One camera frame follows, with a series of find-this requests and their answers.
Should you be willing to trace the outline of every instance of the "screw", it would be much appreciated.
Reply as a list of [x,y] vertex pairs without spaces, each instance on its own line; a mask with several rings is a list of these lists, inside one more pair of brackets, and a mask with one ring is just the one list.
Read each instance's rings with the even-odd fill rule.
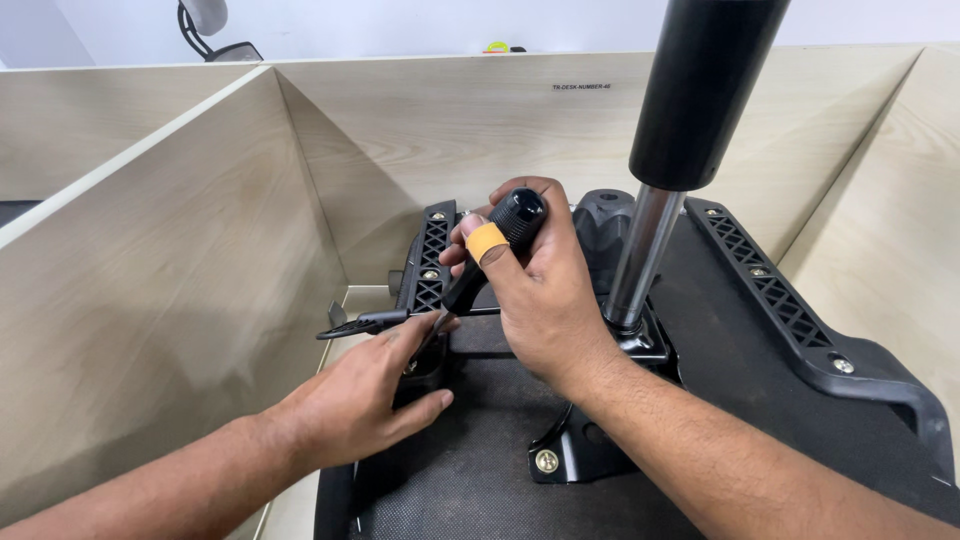
[[534,459],[537,462],[537,468],[540,469],[542,473],[550,474],[557,470],[557,467],[560,466],[560,459],[557,458],[557,455],[549,450],[541,450],[537,452],[537,458]]
[[843,358],[837,358],[833,361],[833,367],[839,369],[844,373],[853,373],[853,364],[849,360]]

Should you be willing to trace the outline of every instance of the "black screwdriver handle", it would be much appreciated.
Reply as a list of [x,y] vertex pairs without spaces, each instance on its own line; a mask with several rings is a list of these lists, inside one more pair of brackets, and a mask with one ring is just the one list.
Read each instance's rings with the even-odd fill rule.
[[[507,238],[514,255],[519,257],[530,251],[546,220],[546,204],[537,191],[529,187],[515,187],[493,207],[490,220]],[[450,284],[441,303],[451,313],[463,315],[473,307],[473,301],[485,284],[487,275],[477,261],[467,255],[463,274]]]

